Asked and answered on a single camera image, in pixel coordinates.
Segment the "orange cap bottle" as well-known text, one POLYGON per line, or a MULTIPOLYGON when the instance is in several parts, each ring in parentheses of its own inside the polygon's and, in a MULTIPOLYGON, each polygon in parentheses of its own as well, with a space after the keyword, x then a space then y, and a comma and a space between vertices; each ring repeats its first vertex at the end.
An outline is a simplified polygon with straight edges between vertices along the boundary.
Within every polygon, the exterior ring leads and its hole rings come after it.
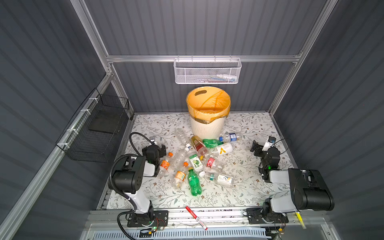
POLYGON ((159 166, 159 173, 157 175, 158 178, 165 177, 169 174, 169 168, 173 160, 173 156, 174 156, 173 153, 168 153, 166 156, 164 156, 161 159, 160 166, 159 166))

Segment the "clear bottle white cap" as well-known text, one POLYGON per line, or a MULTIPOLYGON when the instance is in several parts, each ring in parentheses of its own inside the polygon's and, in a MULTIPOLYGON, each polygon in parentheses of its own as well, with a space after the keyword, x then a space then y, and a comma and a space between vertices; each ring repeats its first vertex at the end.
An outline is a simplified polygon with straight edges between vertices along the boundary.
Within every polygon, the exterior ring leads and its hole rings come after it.
POLYGON ((176 172, 185 162, 191 148, 190 144, 186 144, 185 147, 176 154, 172 162, 172 169, 174 172, 176 172))

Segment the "orange label bottle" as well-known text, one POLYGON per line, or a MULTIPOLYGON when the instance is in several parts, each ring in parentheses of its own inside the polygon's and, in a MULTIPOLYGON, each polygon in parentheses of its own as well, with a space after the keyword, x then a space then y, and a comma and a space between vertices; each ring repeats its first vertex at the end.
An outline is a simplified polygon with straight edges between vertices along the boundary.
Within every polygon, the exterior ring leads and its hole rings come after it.
POLYGON ((187 178, 187 173, 189 169, 189 163, 184 162, 180 165, 180 167, 176 170, 173 180, 173 187, 175 189, 180 189, 187 178))

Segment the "clear crushed bottle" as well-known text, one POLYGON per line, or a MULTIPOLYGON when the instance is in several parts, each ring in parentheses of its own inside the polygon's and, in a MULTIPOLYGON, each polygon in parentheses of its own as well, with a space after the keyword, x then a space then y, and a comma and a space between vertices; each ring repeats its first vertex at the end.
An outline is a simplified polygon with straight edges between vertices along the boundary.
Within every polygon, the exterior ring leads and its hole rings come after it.
POLYGON ((182 146, 186 146, 187 144, 190 144, 190 139, 182 128, 175 129, 174 133, 182 146))

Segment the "white yellow logo bottle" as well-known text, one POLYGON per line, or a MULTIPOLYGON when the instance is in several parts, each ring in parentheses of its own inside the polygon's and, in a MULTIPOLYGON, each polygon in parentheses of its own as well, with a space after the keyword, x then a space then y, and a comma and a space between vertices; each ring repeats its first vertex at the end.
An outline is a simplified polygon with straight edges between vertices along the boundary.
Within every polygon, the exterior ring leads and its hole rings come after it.
POLYGON ((210 154, 213 156, 222 156, 233 152, 234 148, 231 143, 224 143, 210 149, 210 154))

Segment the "white label clear bottle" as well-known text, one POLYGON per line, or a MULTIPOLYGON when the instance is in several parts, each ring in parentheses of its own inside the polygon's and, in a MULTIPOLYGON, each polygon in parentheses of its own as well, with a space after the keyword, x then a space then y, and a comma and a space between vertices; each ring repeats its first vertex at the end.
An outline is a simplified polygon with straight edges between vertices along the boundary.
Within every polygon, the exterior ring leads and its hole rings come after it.
POLYGON ((223 173, 202 171, 199 173, 199 177, 202 177, 207 182, 214 183, 223 187, 233 187, 235 183, 233 177, 225 175, 223 173))

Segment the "large green soda bottle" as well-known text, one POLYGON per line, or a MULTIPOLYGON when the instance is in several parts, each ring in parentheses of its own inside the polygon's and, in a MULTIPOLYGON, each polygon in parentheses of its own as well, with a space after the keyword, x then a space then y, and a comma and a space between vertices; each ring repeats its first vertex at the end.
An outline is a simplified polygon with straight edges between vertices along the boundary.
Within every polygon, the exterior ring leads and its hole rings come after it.
POLYGON ((194 171, 192 167, 188 169, 188 181, 189 181, 189 186, 191 189, 191 194, 193 196, 198 196, 202 194, 202 187, 200 184, 199 177, 197 173, 194 171))

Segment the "pink label bottle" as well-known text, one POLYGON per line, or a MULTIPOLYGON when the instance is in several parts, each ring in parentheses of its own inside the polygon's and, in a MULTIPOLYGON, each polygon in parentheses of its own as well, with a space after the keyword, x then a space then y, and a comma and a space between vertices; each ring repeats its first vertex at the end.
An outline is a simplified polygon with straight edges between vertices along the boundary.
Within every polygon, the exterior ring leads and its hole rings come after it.
POLYGON ((206 161, 206 166, 211 170, 221 173, 224 169, 224 164, 214 157, 208 157, 206 161))

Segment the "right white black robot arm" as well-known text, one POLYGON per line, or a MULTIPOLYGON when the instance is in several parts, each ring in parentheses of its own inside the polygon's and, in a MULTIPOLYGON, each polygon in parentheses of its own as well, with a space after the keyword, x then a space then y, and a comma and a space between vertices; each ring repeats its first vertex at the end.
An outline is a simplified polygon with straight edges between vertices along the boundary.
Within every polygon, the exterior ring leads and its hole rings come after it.
POLYGON ((332 211, 335 200, 318 170, 289 168, 279 170, 281 152, 275 146, 276 138, 270 137, 262 146, 253 141, 250 151, 260 158, 259 173, 266 183, 282 184, 290 192, 281 197, 269 197, 263 205, 247 209, 250 224, 289 222, 287 214, 300 214, 303 210, 332 211))

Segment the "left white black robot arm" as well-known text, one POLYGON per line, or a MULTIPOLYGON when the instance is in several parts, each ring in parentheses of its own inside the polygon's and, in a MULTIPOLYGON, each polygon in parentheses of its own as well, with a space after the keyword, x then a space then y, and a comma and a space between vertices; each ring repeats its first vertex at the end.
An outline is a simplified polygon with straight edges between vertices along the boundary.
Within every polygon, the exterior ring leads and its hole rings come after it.
POLYGON ((121 155, 115 160, 109 172, 108 187, 131 204, 132 208, 122 213, 127 217, 129 227, 140 224, 149 226, 156 221, 166 225, 169 212, 154 210, 152 201, 142 189, 144 178, 155 178, 160 173, 161 158, 167 154, 166 146, 158 146, 154 140, 138 132, 130 133, 129 142, 135 152, 121 155), (143 137, 150 145, 139 152, 133 144, 134 135, 143 137))

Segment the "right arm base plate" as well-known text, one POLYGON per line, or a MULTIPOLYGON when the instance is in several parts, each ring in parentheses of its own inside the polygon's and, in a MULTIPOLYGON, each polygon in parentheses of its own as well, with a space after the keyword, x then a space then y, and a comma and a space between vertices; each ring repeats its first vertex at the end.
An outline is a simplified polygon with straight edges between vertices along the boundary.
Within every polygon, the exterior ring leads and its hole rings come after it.
POLYGON ((245 211, 249 224, 287 224, 288 216, 282 213, 275 213, 272 210, 259 208, 248 208, 245 211))

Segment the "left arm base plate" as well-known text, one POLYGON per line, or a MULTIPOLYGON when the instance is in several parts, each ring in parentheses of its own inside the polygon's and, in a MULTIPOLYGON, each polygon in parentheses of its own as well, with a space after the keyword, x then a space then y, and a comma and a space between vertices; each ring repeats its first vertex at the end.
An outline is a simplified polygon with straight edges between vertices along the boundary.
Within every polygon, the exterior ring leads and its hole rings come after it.
POLYGON ((130 214, 127 217, 127 227, 166 227, 168 225, 168 219, 169 211, 149 211, 146 214, 130 214))

